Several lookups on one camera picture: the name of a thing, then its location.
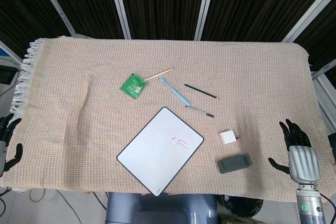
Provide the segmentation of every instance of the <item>red marking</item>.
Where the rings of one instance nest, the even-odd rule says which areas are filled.
[[[178,145],[178,144],[179,144],[179,142],[183,142],[184,144],[186,144],[186,142],[185,142],[185,141],[178,140],[178,142],[176,143],[176,145]]]
[[[184,144],[186,144],[186,142],[185,141],[182,141],[182,140],[178,140],[178,142],[177,142],[177,144],[176,145],[178,145],[178,144],[181,144],[180,142],[183,142]]]

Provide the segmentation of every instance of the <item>blanket fringe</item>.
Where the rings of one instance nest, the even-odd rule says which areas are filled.
[[[19,84],[17,84],[15,87],[14,97],[10,108],[10,112],[14,114],[12,120],[20,118],[22,109],[25,106],[25,102],[27,102],[33,69],[36,65],[38,51],[43,41],[44,39],[40,38],[34,42],[29,43],[30,48],[27,49],[28,54],[25,55],[26,59],[24,59],[23,63],[21,64],[21,71],[17,78]]]

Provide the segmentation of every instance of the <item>black panel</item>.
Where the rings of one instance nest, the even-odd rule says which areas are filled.
[[[0,40],[21,58],[35,39],[70,35],[49,0],[0,0],[0,8]]]
[[[336,0],[332,0],[294,41],[309,53],[317,71],[336,58]]]
[[[17,68],[0,66],[0,83],[10,85],[16,72],[19,70]]]
[[[123,0],[132,39],[193,40],[202,0]]]
[[[202,40],[282,41],[315,0],[211,0]]]
[[[333,67],[328,72],[325,73],[331,84],[336,89],[336,67]]]
[[[114,0],[57,0],[76,33],[97,39],[123,39]]]

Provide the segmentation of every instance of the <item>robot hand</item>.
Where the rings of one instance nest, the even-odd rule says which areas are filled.
[[[285,136],[288,151],[289,167],[279,165],[273,158],[268,158],[270,164],[287,174],[299,184],[296,198],[301,224],[326,224],[321,195],[315,190],[315,184],[320,180],[320,170],[316,151],[311,147],[309,138],[300,127],[286,119],[287,126],[280,122]]]
[[[289,167],[279,165],[273,158],[270,164],[287,174],[298,184],[315,184],[320,180],[320,170],[316,151],[311,147],[308,136],[300,127],[286,119],[287,126],[280,122],[288,151]]]
[[[16,125],[21,122],[21,118],[14,120],[9,126],[9,121],[13,118],[13,114],[9,114],[5,118],[0,118],[0,177],[2,177],[3,172],[9,171],[14,165],[20,162],[23,152],[22,144],[16,145],[16,154],[13,159],[6,162],[7,148],[10,139],[13,135],[13,130]]]

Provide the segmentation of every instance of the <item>gray eraser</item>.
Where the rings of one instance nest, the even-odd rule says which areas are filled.
[[[223,158],[218,161],[219,170],[221,173],[229,173],[234,170],[240,170],[249,167],[246,155]]]

